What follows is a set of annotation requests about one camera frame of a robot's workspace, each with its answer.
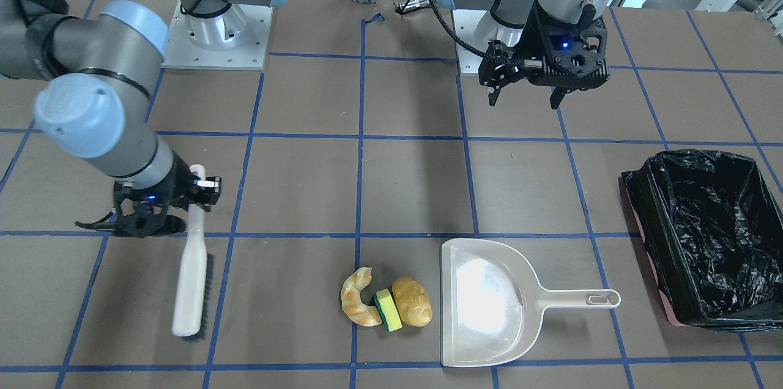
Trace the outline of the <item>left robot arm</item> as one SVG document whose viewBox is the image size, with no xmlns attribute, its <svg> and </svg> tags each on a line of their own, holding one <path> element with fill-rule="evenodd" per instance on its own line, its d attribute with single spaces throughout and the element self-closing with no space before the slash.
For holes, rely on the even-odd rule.
<svg viewBox="0 0 783 389">
<path fill-rule="evenodd" d="M 550 106 L 557 109 L 568 94 L 596 89 L 610 78 L 603 20 L 609 1 L 437 0 L 434 13 L 483 11 L 472 43 L 455 29 L 447 34 L 480 57 L 479 83 L 490 105 L 505 86 L 527 80 L 550 87 Z"/>
</svg>

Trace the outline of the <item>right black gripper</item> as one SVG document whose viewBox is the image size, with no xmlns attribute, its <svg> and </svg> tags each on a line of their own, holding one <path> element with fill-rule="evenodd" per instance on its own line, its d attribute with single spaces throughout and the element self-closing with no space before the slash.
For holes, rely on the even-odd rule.
<svg viewBox="0 0 783 389">
<path fill-rule="evenodd" d="M 114 184 L 114 210 L 98 221 L 76 221 L 76 227 L 91 231 L 112 231 L 119 237 L 148 237 L 174 235 L 185 230 L 185 221 L 168 213 L 171 207 L 187 210 L 196 204 L 204 211 L 211 211 L 221 192 L 223 178 L 194 174 L 176 154 L 168 164 L 168 170 L 153 185 L 141 187 L 139 182 Z"/>
</svg>

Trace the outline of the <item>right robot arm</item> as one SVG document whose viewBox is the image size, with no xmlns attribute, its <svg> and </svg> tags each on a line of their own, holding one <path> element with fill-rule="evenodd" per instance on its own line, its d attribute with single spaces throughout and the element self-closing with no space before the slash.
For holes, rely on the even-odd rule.
<svg viewBox="0 0 783 389">
<path fill-rule="evenodd" d="M 67 0 L 2 0 L 2 77 L 46 81 L 37 126 L 114 180 L 112 210 L 80 228 L 193 233 L 221 195 L 220 177 L 198 174 L 146 122 L 168 31 L 134 1 L 110 2 L 89 20 L 70 15 Z"/>
</svg>

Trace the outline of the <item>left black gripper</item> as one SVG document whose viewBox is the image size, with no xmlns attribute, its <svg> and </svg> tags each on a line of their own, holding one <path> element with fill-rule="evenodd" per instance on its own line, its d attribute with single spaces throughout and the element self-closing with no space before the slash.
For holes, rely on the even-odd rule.
<svg viewBox="0 0 783 389">
<path fill-rule="evenodd" d="M 553 86 L 550 107 L 557 110 L 566 93 L 604 85 L 610 78 L 605 57 L 607 29 L 592 1 L 577 5 L 577 21 L 560 21 L 534 2 L 520 41 L 506 46 L 489 43 L 479 66 L 479 83 L 488 87 L 488 102 L 495 106 L 501 88 L 519 80 Z"/>
</svg>

